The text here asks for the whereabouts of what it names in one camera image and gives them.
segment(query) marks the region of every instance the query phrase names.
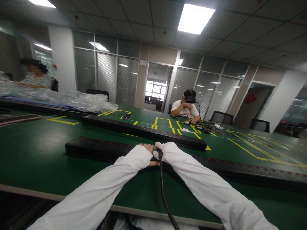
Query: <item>person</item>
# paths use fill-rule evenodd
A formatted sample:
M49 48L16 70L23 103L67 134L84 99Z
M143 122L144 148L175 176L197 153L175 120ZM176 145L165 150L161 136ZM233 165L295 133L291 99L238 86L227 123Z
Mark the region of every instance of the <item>person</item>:
M171 116L177 117L188 117L189 122L196 124L196 122L199 122L201 120L201 117L199 116L199 113L196 109L196 106L194 105L196 98L196 92L191 90L186 90L183 93L182 99L179 101L175 101L173 103L172 109L171 109Z
M40 61L35 59L23 58L20 60L27 68L30 75L26 75L24 80L16 82L20 85L26 85L31 88L48 88L52 87L52 79L47 75L47 66L43 65Z
M84 182L34 222L28 230L95 230L125 183L135 177L139 170L158 164L151 161L152 156L158 159L158 152L154 151L154 148L162 150L162 160L172 166L196 199L221 219L226 230L277 230L277 227L267 221L262 211L252 201L231 187L218 174L205 168L191 155L184 153L174 142L166 144L156 142L155 146L150 144L135 146L126 156L118 158L113 165ZM144 219L145 221L134 221L133 224L142 230L173 229L170 221ZM197 229L197 226L188 228L187 225L184 227L179 223L178 225L181 229Z

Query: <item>green table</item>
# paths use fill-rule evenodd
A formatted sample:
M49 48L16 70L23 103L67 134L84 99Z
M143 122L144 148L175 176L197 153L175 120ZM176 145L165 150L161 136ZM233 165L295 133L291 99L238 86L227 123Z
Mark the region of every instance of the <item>green table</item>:
M22 110L12 112L13 115L29 113ZM174 119L169 114L124 105L119 105L116 112L101 116L119 120L126 113L133 114L126 122L201 138L208 144L204 152L181 148L189 154L307 174L307 143L300 139L226 125L223 125L224 135L214 131L207 135L184 124L184 118ZM110 165L64 155L65 143L79 136L127 144L155 143L142 137L88 126L79 123L77 118L41 115L41 120L0 127L0 190L62 200L95 173ZM182 132L181 128L192 132ZM177 175L165 172L164 181L168 205L178 222L223 228L220 219L196 200ZM305 194L230 184L252 200L279 229L306 227ZM160 192L159 172L140 171L121 190L111 210L168 219Z

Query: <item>black hair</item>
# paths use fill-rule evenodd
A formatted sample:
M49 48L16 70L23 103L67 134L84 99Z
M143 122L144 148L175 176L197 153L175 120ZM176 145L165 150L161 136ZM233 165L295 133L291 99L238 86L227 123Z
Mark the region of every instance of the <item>black hair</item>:
M20 64L24 64L25 66L28 66L29 64L31 64L32 66L38 67L39 70L43 72L44 74L48 73L47 66L42 64L41 61L38 61L32 58L22 58L19 60L19 62Z
M194 91L194 89L187 89L184 93L183 96L192 96L192 97L196 97L196 92Z

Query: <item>doorway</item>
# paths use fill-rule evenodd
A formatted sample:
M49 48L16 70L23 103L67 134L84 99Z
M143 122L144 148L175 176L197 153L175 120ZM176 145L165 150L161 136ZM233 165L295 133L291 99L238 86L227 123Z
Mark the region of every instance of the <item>doorway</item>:
M144 109L163 112L173 67L149 63Z
M235 117L234 126L249 129L252 119L258 119L275 87L253 82Z

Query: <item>plastic wrap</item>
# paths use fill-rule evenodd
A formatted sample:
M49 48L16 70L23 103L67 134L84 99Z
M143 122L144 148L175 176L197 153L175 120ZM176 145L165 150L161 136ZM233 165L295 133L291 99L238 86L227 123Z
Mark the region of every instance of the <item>plastic wrap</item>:
M0 77L0 96L10 95L13 97L43 101L55 104L68 105L83 112L106 112L116 111L118 105L108 102L108 97L103 94L87 94L81 92L55 92L50 89L34 89L15 82L1 79Z

